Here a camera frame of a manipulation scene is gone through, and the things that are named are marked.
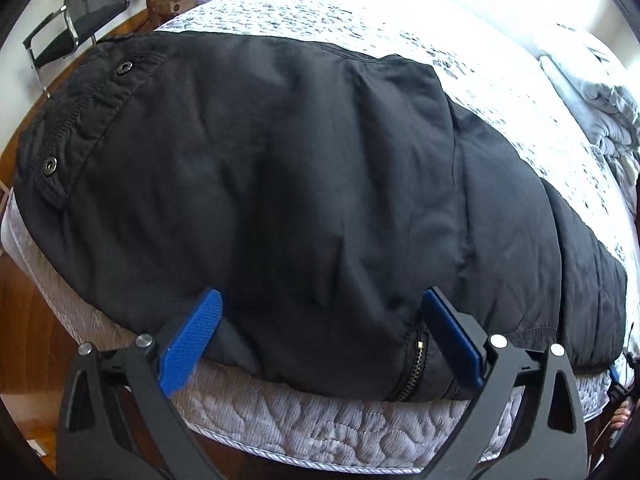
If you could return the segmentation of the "person's right hand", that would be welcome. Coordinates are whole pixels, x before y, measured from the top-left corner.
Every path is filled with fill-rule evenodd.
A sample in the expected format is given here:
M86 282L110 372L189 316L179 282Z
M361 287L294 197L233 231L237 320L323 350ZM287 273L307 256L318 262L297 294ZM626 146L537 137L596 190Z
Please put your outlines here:
M634 412L634 408L632 404L628 401L620 404L620 407L615 411L612 419L611 419L611 429L612 430L620 430L623 426L626 425L628 420L631 418L632 413Z

